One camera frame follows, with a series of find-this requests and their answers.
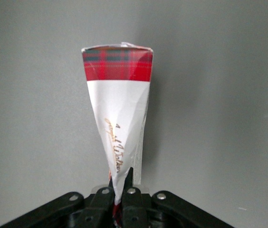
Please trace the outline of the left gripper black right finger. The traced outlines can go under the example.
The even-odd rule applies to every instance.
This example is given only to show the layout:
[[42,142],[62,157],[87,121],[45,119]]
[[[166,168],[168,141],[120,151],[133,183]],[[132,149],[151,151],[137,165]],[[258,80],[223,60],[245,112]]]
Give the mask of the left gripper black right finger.
[[232,226],[179,196],[161,190],[152,196],[133,185],[133,168],[122,195],[124,228],[231,228]]

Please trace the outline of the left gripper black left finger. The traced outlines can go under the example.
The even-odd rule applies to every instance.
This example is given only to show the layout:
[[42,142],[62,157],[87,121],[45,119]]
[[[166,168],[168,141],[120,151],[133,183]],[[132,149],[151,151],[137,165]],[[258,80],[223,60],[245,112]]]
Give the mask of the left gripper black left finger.
[[66,193],[22,216],[2,228],[106,228],[112,225],[114,203],[112,184],[96,188],[85,198],[79,192]]

